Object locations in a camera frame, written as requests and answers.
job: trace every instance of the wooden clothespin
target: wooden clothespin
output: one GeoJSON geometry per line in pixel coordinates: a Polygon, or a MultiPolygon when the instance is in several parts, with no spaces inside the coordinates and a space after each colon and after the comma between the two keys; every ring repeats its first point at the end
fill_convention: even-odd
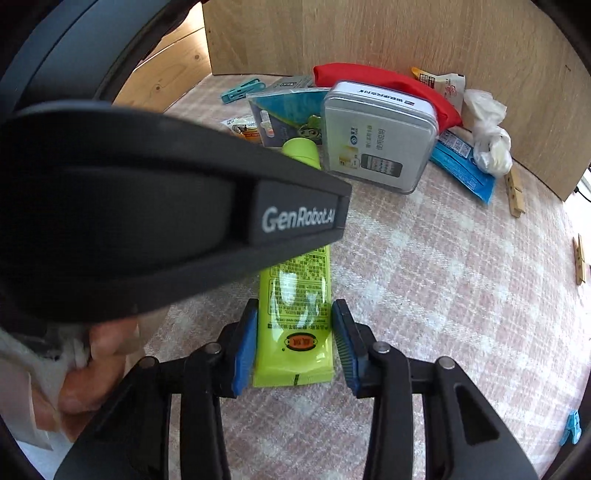
{"type": "Polygon", "coordinates": [[[519,218],[522,213],[525,213],[525,202],[523,200],[523,185],[515,167],[511,167],[509,173],[505,175],[505,185],[509,197],[509,211],[511,215],[519,218]]]}
{"type": "Polygon", "coordinates": [[[581,285],[581,283],[587,281],[587,266],[585,264],[585,253],[583,251],[583,237],[579,235],[578,241],[576,238],[573,238],[573,248],[577,285],[581,285]]]}

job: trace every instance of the white packet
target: white packet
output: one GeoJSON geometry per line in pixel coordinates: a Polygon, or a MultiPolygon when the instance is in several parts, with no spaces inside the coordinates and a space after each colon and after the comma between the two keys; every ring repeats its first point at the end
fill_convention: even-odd
{"type": "Polygon", "coordinates": [[[413,67],[411,71],[419,82],[424,83],[441,94],[445,100],[453,105],[457,113],[462,114],[464,89],[466,88],[466,78],[464,75],[460,75],[459,73],[434,75],[416,67],[413,67]]]}
{"type": "Polygon", "coordinates": [[[220,122],[228,127],[234,135],[251,143],[261,143],[261,134],[256,127],[252,115],[237,116],[220,122]]]}

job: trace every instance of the teal clothespin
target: teal clothespin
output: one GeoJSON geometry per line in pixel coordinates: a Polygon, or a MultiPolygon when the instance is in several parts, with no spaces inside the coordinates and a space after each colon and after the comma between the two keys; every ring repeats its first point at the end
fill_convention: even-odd
{"type": "Polygon", "coordinates": [[[564,427],[564,433],[559,441],[561,447],[569,439],[571,433],[573,434],[572,442],[575,445],[581,438],[582,433],[578,410],[573,410],[569,413],[569,418],[566,420],[566,427],[564,427]]]}
{"type": "Polygon", "coordinates": [[[220,98],[222,99],[223,103],[230,103],[234,100],[240,100],[241,98],[244,98],[247,93],[260,92],[265,88],[267,88],[267,86],[264,83],[262,83],[259,79],[252,79],[248,82],[244,82],[243,84],[238,85],[235,88],[229,89],[227,92],[223,92],[220,95],[220,98]]]}

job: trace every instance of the red pouch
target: red pouch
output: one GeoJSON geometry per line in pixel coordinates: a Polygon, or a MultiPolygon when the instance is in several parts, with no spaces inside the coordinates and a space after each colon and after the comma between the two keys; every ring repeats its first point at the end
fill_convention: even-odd
{"type": "Polygon", "coordinates": [[[462,124],[462,117],[442,95],[418,80],[389,70],[356,63],[327,63],[314,67],[317,87],[332,87],[340,80],[366,83],[409,93],[430,102],[437,111],[439,133],[462,124]]]}

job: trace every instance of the green bottle cap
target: green bottle cap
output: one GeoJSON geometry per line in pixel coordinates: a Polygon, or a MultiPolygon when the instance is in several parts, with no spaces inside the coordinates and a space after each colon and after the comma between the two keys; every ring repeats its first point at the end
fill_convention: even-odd
{"type": "Polygon", "coordinates": [[[307,138],[297,137],[283,144],[281,152],[291,158],[320,170],[320,157],[316,144],[307,138]]]}

